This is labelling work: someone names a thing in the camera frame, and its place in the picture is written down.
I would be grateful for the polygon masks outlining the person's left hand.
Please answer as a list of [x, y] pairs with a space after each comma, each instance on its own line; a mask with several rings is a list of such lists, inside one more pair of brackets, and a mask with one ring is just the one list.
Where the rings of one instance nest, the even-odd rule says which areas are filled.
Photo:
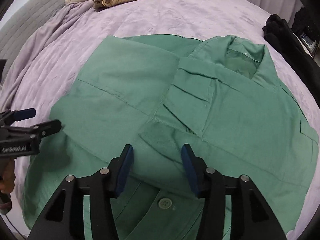
[[10, 159], [2, 174], [0, 185], [1, 193], [12, 193], [15, 187], [15, 179], [15, 160]]

